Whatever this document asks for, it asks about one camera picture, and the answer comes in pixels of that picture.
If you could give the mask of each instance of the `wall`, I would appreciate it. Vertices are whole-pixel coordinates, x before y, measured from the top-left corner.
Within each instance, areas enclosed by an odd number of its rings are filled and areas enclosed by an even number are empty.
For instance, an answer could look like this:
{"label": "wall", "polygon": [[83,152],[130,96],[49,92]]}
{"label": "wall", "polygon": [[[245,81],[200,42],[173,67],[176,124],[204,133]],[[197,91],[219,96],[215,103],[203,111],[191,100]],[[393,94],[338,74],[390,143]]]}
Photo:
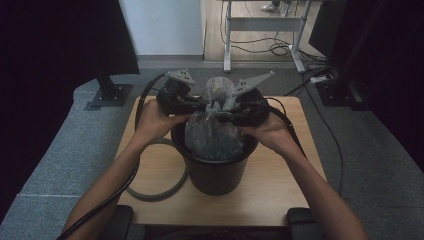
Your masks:
{"label": "wall", "polygon": [[119,2],[136,55],[203,55],[201,1]]}

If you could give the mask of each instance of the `metal stand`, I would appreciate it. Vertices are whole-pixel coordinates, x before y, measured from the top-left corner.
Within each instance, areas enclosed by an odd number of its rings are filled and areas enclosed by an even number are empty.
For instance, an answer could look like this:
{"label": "metal stand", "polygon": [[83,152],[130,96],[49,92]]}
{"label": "metal stand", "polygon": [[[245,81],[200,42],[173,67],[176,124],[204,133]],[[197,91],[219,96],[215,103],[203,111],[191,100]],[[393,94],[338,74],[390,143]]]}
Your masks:
{"label": "metal stand", "polygon": [[224,72],[231,72],[231,31],[280,31],[294,32],[295,40],[293,46],[290,45],[291,55],[296,64],[299,73],[305,72],[299,56],[299,43],[305,28],[311,1],[306,1],[305,11],[300,18],[281,18],[281,17],[231,17],[231,0],[228,0],[227,6],[227,38],[224,52]]}
{"label": "metal stand", "polygon": [[374,26],[377,18],[380,16],[387,0],[380,0],[374,11],[371,14],[371,17],[368,23],[365,25],[364,29],[361,31],[358,39],[355,41],[352,51],[347,57],[346,63],[343,65],[343,69],[335,83],[317,83],[316,87],[321,97],[321,101],[325,106],[353,106],[358,108],[358,110],[363,110],[363,104],[366,104],[362,96],[360,95],[359,88],[354,84],[351,84],[351,72],[352,66],[356,57],[358,56],[359,51],[367,39],[369,32]]}
{"label": "metal stand", "polygon": [[99,75],[100,89],[93,101],[88,102],[85,111],[98,111],[101,107],[122,107],[132,88],[131,84],[114,84],[108,75]]}

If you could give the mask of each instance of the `wooden table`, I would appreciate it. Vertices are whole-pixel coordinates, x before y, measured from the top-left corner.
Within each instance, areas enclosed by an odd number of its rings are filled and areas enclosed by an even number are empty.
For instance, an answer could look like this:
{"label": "wooden table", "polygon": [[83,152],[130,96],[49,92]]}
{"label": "wooden table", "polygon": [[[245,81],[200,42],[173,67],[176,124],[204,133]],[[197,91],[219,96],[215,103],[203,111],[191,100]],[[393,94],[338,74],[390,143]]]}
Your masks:
{"label": "wooden table", "polygon": [[[299,99],[275,98],[284,104],[308,159],[325,178]],[[269,103],[281,109],[277,102]],[[135,109],[136,104],[117,154],[134,133]],[[172,187],[183,170],[184,161],[175,148],[152,145],[142,154],[140,170],[131,187],[144,194],[160,193]],[[124,192],[119,204],[133,207],[132,222],[136,224],[202,226],[286,226],[289,208],[308,206],[285,161],[261,144],[250,155],[240,185],[229,194],[203,194],[187,179],[174,196],[164,201],[142,202]]]}

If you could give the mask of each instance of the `gray carpet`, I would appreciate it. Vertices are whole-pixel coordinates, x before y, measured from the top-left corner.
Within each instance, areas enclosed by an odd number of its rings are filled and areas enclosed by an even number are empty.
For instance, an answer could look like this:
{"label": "gray carpet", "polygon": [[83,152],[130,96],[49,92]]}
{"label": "gray carpet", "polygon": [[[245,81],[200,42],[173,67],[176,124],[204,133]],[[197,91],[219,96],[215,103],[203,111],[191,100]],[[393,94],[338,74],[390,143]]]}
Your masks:
{"label": "gray carpet", "polygon": [[[0,226],[0,239],[57,237],[78,197],[113,161],[135,98],[148,81],[169,70],[173,69],[113,76],[115,83],[133,84],[122,108],[84,111],[98,84],[91,81],[76,89],[65,123]],[[281,96],[301,83],[295,69],[233,68],[227,75],[221,68],[196,68],[189,69],[197,82],[192,94],[200,94],[212,77],[236,82],[270,70],[276,75],[258,87],[263,95]],[[308,88],[342,150],[342,195],[363,221],[370,239],[424,239],[424,175],[414,161],[372,112],[324,107],[315,87]],[[328,182],[338,189],[341,159],[335,141],[306,91],[298,97]],[[140,239],[142,234],[142,227],[132,226],[129,239]]]}

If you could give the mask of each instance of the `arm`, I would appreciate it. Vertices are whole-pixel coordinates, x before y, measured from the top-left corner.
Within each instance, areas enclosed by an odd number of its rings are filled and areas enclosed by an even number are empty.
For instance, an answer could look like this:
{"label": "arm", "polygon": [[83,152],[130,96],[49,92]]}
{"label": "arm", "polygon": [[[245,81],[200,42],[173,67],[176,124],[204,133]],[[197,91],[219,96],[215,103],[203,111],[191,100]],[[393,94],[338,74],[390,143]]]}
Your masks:
{"label": "arm", "polygon": [[[137,130],[127,147],[77,202],[63,229],[68,229],[80,217],[119,189],[129,178],[147,146],[165,136],[173,126],[187,118],[188,116],[182,115],[166,117],[156,100],[147,102],[140,116]],[[81,226],[68,239],[97,239],[112,216],[118,199]]]}
{"label": "arm", "polygon": [[359,218],[303,156],[283,121],[270,114],[261,126],[241,130],[286,160],[327,239],[368,239]]}

